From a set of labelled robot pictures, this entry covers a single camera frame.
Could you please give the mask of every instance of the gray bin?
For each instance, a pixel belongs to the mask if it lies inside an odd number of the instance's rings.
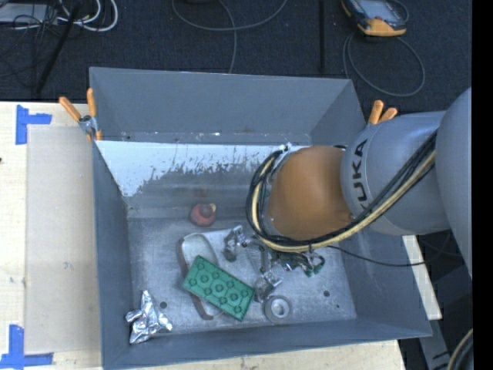
[[[317,278],[326,279],[320,283],[330,287],[330,300],[326,307],[314,309],[317,317],[313,319],[304,315],[286,325],[255,322],[259,310],[252,303],[251,323],[246,318],[229,326],[226,319],[217,328],[181,332],[177,325],[177,332],[131,345],[125,314],[139,307],[143,289],[166,300],[164,312],[169,312],[172,322],[174,308],[191,305],[187,292],[180,289],[173,253],[184,234],[236,224],[248,233],[244,204],[251,174],[262,159],[246,155],[226,172],[201,170],[201,174],[187,175],[170,169],[142,180],[135,193],[123,193],[123,186],[139,175],[137,160],[146,160],[142,149],[159,151],[173,144],[210,146],[210,152],[218,150],[219,159],[228,146],[348,145],[365,122],[353,84],[346,79],[91,68],[89,81],[103,134],[103,141],[93,144],[92,161],[104,368],[168,365],[431,334],[411,267],[383,266],[328,249],[331,261],[324,267],[326,274]],[[106,153],[106,144],[112,153]],[[127,160],[129,168],[125,169]],[[156,159],[143,170],[159,169],[165,162]],[[202,230],[188,221],[197,189],[205,189],[202,200],[218,206],[216,223]],[[401,237],[369,230],[341,242],[340,248],[388,263],[410,261]],[[300,278],[300,284],[308,287],[307,299],[318,303],[311,300],[309,291],[311,281],[316,280]],[[287,282],[281,287],[289,294]],[[297,294],[303,296],[299,288]]]

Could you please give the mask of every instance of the metal part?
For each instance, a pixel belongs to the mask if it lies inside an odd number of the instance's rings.
[[[234,262],[237,256],[237,248],[245,242],[245,234],[243,233],[243,227],[238,225],[231,229],[231,232],[224,238],[224,257]]]
[[[86,115],[79,120],[78,124],[80,128],[87,134],[92,135],[93,130],[95,132],[99,131],[98,120],[94,116]]]
[[[279,261],[284,270],[292,271],[300,267],[308,277],[318,274],[325,265],[324,257],[316,252],[284,253],[270,250],[270,253],[272,261]]]
[[[263,313],[274,324],[286,323],[293,312],[291,301],[285,296],[271,296],[263,304]]]
[[[255,283],[254,301],[263,303],[274,289],[283,282],[282,276],[284,272],[285,270],[280,263],[275,263],[268,271],[265,271]]]
[[[147,290],[142,293],[140,309],[129,311],[125,319],[127,322],[132,323],[130,344],[147,341],[158,331],[173,330],[173,325]]]

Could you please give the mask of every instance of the metal ring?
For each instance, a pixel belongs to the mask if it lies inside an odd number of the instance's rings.
[[[274,324],[284,324],[293,312],[291,301],[284,296],[270,296],[263,304],[263,313]]]

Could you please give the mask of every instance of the green perforated plate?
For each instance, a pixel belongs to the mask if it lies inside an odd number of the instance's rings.
[[[183,287],[239,321],[245,317],[255,293],[244,282],[201,256],[193,261]]]

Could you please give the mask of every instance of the black wire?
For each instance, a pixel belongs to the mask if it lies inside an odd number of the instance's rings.
[[[419,57],[418,53],[407,43],[405,42],[401,37],[395,37],[399,42],[402,42],[407,49],[409,49],[412,54],[414,55],[414,57],[416,58],[416,60],[418,61],[419,63],[419,66],[420,66],[420,70],[421,70],[421,83],[420,85],[416,88],[416,90],[412,91],[412,92],[409,92],[409,93],[395,93],[395,92],[389,92],[385,89],[382,89],[382,88],[379,88],[378,86],[375,86],[373,83],[371,83],[355,66],[354,64],[354,61],[353,61],[353,57],[351,56],[351,53],[350,53],[350,44],[351,44],[351,41],[353,39],[353,36],[354,34],[356,33],[351,33],[349,34],[349,36],[346,38],[346,40],[344,41],[344,45],[343,45],[343,52],[342,52],[342,59],[343,59],[343,65],[344,65],[344,73],[346,74],[346,77],[349,78],[349,74],[348,74],[348,71],[347,71],[347,63],[346,63],[346,55],[347,57],[349,58],[349,62],[351,63],[351,67],[352,69],[358,74],[358,76],[365,82],[367,83],[369,86],[371,86],[373,89],[376,89],[377,91],[379,92],[382,92],[386,95],[389,95],[389,96],[395,96],[395,97],[410,97],[410,96],[414,96],[416,93],[420,92],[421,89],[423,89],[423,86],[424,86],[424,82],[426,80],[426,74],[424,72],[424,65],[423,65],[423,62],[421,61],[421,58]]]
[[[440,257],[444,253],[444,249],[445,249],[445,247],[447,247],[447,244],[450,241],[450,239],[451,239],[451,234],[449,234],[447,236],[447,239],[442,244],[441,248],[438,248],[438,253],[436,255],[434,255],[432,258],[430,258],[429,260],[424,259],[424,261],[417,262],[417,263],[403,263],[403,264],[393,264],[393,263],[387,263],[387,262],[382,262],[382,261],[376,261],[375,259],[371,259],[369,257],[364,257],[364,256],[361,256],[361,255],[355,254],[353,252],[344,250],[341,247],[336,247],[334,245],[327,245],[327,247],[328,248],[337,249],[337,250],[339,250],[341,252],[344,252],[345,254],[348,254],[348,255],[350,255],[352,257],[356,257],[356,258],[361,259],[363,261],[368,261],[368,262],[371,262],[371,263],[379,264],[381,266],[389,266],[389,267],[411,267],[411,266],[420,266],[421,264],[429,264],[429,263],[432,263],[433,261],[435,261],[435,259],[437,259],[438,257]]]
[[[411,266],[420,266],[421,264],[425,264],[426,262],[421,261],[417,263],[403,263],[403,264],[394,264],[394,263],[387,263],[387,262],[382,262],[382,261],[376,261],[375,259],[370,259],[369,257],[364,257],[358,254],[355,254],[354,252],[350,252],[347,250],[342,249],[341,247],[336,247],[334,245],[327,245],[327,248],[333,248],[336,250],[339,250],[340,252],[344,252],[345,254],[348,254],[352,257],[356,257],[358,259],[361,259],[362,261],[368,261],[371,263],[379,264],[381,266],[389,266],[389,267],[411,267]]]

